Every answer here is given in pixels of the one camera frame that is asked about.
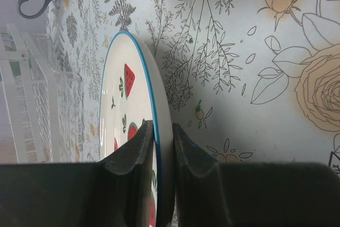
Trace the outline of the floral tablecloth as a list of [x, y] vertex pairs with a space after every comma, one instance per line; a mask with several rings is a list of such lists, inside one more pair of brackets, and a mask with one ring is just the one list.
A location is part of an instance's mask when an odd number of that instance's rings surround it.
[[149, 47], [172, 120], [222, 163], [318, 163], [339, 178], [339, 0], [56, 0], [61, 160], [100, 159], [114, 35]]

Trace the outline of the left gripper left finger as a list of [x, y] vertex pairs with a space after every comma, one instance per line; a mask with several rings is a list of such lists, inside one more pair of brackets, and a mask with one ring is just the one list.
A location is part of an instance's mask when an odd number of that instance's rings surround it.
[[1, 165], [1, 226], [148, 226], [154, 130], [99, 162]]

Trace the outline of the white plate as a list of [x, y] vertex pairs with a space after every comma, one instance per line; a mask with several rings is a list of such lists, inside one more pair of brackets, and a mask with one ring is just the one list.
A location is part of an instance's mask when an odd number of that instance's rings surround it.
[[153, 54], [136, 35], [118, 32], [104, 63], [100, 95], [100, 159], [137, 133], [154, 126], [149, 226], [170, 226], [175, 202], [172, 121]]

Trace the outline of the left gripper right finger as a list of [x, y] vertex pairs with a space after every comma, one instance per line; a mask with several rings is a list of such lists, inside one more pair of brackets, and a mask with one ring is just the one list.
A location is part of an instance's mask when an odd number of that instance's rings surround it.
[[179, 226], [339, 226], [339, 178], [318, 163], [222, 163], [173, 124]]

